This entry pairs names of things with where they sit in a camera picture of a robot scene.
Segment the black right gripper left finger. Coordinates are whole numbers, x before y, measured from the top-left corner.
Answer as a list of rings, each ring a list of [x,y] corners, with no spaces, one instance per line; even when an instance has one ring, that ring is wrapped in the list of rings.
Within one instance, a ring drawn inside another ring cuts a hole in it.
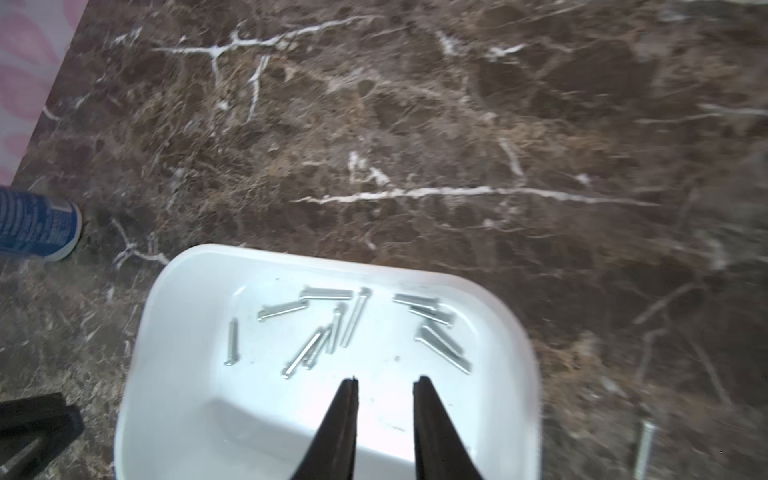
[[[357,416],[357,379],[344,379],[292,479],[350,480],[354,476]]]

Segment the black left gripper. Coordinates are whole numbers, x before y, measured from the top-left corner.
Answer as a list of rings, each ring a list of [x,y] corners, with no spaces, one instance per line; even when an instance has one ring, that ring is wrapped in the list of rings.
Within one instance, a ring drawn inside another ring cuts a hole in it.
[[[34,479],[84,431],[61,393],[1,403],[1,478]]]

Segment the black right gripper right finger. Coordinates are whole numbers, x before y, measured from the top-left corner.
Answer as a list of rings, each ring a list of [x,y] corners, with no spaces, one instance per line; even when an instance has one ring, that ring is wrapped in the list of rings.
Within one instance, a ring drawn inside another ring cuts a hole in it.
[[[429,377],[414,383],[413,400],[416,478],[480,480]]]

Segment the silver screw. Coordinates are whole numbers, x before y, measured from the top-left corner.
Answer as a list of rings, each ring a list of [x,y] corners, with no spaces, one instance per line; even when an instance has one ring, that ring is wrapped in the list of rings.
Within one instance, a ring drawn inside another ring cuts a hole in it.
[[[440,311],[412,306],[409,308],[409,312],[438,325],[448,328],[454,326],[453,317]]]
[[[420,308],[430,311],[437,311],[439,309],[439,300],[437,298],[427,298],[398,293],[393,296],[393,301],[395,303],[407,305],[412,308]]]
[[[239,321],[237,318],[232,318],[228,327],[228,343],[227,343],[227,357],[225,359],[225,366],[233,366],[238,363],[239,356],[239,343],[238,343]]]
[[[312,287],[303,289],[299,294],[299,298],[302,300],[349,301],[353,297],[354,292],[352,290]]]
[[[333,318],[329,327],[329,335],[326,342],[326,353],[328,355],[334,354],[335,350],[337,349],[341,324],[346,310],[346,303],[338,303],[333,310]]]
[[[425,345],[464,374],[469,375],[472,373],[472,364],[464,357],[462,350],[456,348],[453,340],[435,328],[426,324],[421,325],[417,330],[415,340]]]
[[[294,375],[298,366],[308,358],[311,351],[316,347],[320,339],[325,334],[325,331],[325,327],[319,327],[314,333],[310,335],[298,353],[288,362],[286,367],[283,369],[282,377],[284,379],[290,379]]]
[[[657,430],[657,425],[651,419],[646,418],[642,421],[633,464],[632,478],[634,480],[644,480],[646,478]]]
[[[263,322],[270,318],[304,310],[308,306],[309,301],[307,299],[299,299],[279,305],[265,306],[258,312],[257,320]]]
[[[349,321],[347,323],[346,329],[344,331],[342,340],[341,340],[341,347],[347,348],[349,344],[351,343],[352,337],[354,335],[355,329],[359,323],[359,320],[362,316],[362,312],[364,310],[364,307],[367,303],[367,300],[372,296],[372,290],[367,287],[363,287],[358,292],[357,300],[355,302],[355,305],[353,307],[351,316],[349,318]]]

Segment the white plastic storage box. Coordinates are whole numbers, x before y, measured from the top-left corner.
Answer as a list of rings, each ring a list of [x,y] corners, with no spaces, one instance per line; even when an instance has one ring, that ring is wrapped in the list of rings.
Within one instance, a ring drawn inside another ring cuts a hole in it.
[[[307,288],[372,290],[347,348],[313,368],[288,362],[335,305],[259,322],[265,306]],[[395,303],[437,298],[454,326]],[[225,366],[228,327],[239,321],[240,359]],[[445,334],[472,364],[467,375],[417,342]],[[188,249],[147,298],[115,437],[120,479],[287,479],[305,455],[342,380],[359,383],[355,475],[411,479],[414,383],[432,381],[468,454],[486,479],[541,472],[540,373],[519,320],[463,278],[223,245]]]

